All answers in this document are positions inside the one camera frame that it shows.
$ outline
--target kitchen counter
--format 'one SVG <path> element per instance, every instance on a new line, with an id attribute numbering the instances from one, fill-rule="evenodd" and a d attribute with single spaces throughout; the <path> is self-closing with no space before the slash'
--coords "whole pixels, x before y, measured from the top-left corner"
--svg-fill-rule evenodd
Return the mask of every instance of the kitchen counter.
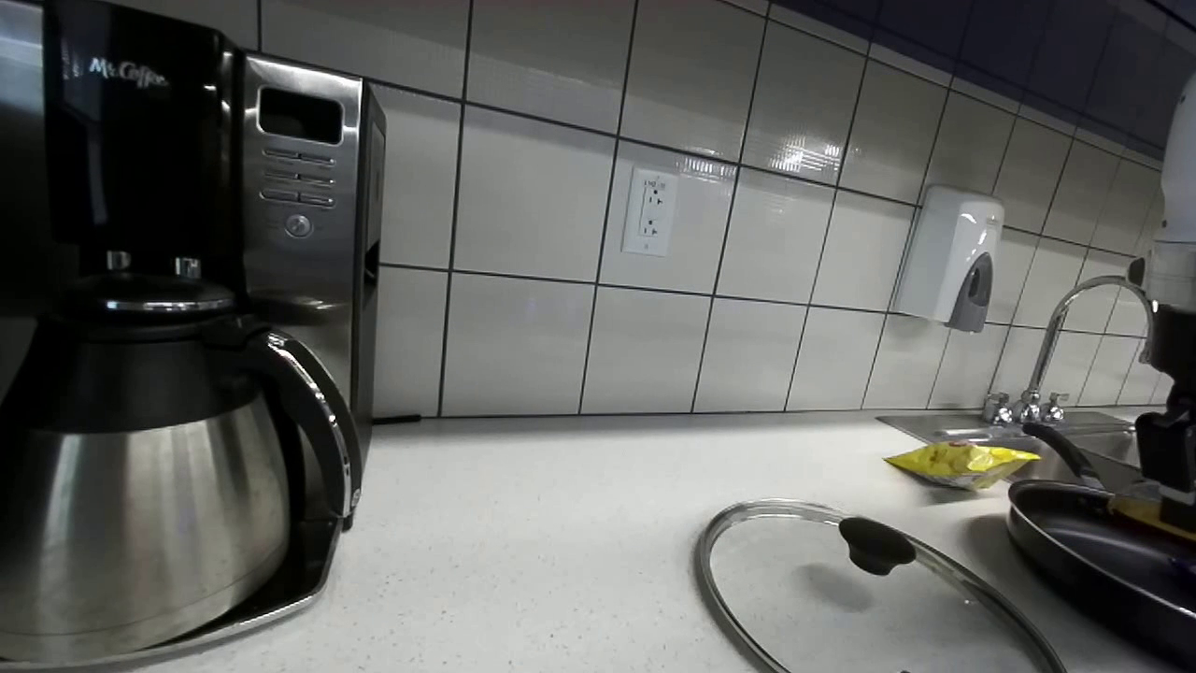
<path id="1" fill-rule="evenodd" d="M 381 427 L 327 599 L 274 633 L 158 668 L 749 673 L 692 582 L 735 501 L 890 521 L 987 577 L 1068 668 L 1160 668 L 1038 587 L 1004 496 L 921 484 L 871 417 L 533 417 Z"/>

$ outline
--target black coffee maker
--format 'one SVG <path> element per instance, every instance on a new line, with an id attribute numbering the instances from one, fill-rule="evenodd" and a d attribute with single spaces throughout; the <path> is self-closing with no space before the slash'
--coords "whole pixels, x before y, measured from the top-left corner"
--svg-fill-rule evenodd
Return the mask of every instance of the black coffee maker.
<path id="1" fill-rule="evenodd" d="M 31 13 L 72 274 L 0 403 L 0 658 L 145 663 L 310 604 L 353 524 L 363 82 L 102 0 L 0 3 Z"/>

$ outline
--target yellow sponge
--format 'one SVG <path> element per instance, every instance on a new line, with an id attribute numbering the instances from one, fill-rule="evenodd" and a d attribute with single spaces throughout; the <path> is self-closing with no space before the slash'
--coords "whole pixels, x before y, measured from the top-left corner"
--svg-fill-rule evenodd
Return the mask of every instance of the yellow sponge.
<path id="1" fill-rule="evenodd" d="M 1161 533 L 1171 533 L 1171 538 L 1196 543 L 1196 530 L 1176 527 L 1176 524 L 1165 524 L 1165 521 L 1161 521 L 1161 504 L 1151 501 L 1151 496 L 1114 496 L 1114 501 L 1109 501 L 1109 511 L 1116 511 L 1116 517 L 1125 517 L 1125 521 L 1136 521 L 1136 524 L 1145 524 L 1145 527 L 1154 527 L 1154 530 L 1161 530 Z"/>
<path id="2" fill-rule="evenodd" d="M 1019 468 L 1038 462 L 1038 454 L 1010 446 L 933 439 L 917 452 L 890 454 L 890 462 L 928 482 L 987 491 Z"/>

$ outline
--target sink faucet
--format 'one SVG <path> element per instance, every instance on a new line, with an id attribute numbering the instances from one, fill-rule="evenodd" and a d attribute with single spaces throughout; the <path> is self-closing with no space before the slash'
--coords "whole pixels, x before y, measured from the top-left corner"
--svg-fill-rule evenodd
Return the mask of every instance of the sink faucet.
<path id="1" fill-rule="evenodd" d="M 1091 277 L 1085 284 L 1078 284 L 1068 295 L 1058 299 L 1049 321 L 1045 321 L 1045 336 L 1033 371 L 1033 382 L 1025 385 L 1025 391 L 1018 400 L 999 395 L 999 403 L 987 411 L 993 427 L 1012 427 L 1012 421 L 1060 421 L 1060 395 L 1049 395 L 1044 403 L 1044 378 L 1049 367 L 1049 356 L 1058 347 L 1060 325 L 1068 321 L 1068 310 L 1079 295 L 1094 290 L 1094 286 L 1130 286 L 1130 295 L 1140 299 L 1140 305 L 1149 310 L 1149 344 L 1145 344 L 1145 357 L 1154 347 L 1154 302 L 1151 295 L 1131 284 L 1130 277 Z"/>

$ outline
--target pot lid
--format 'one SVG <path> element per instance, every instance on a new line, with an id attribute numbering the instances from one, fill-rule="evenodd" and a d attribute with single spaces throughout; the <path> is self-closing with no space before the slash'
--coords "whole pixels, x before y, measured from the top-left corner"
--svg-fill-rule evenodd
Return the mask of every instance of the pot lid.
<path id="1" fill-rule="evenodd" d="M 695 544 L 731 646 L 768 673 L 1060 668 L 1045 639 L 933 544 L 825 504 L 735 504 Z"/>

